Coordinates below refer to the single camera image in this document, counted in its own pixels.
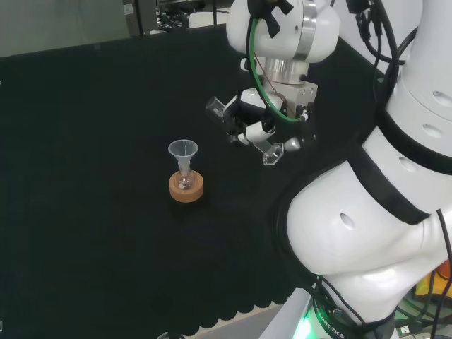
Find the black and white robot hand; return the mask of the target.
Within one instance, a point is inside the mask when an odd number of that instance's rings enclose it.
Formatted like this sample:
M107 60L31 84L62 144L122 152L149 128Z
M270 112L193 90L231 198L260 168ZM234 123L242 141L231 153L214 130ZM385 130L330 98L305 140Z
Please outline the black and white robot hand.
M285 151L294 152L300 148L311 147L318 140L313 101L295 106L297 122L285 127L286 132L293 133L293 136L281 145L268 141L276 131L276 118L254 88L240 92L227 105L221 105L217 116L231 144L262 146L265 153L271 149L278 154Z

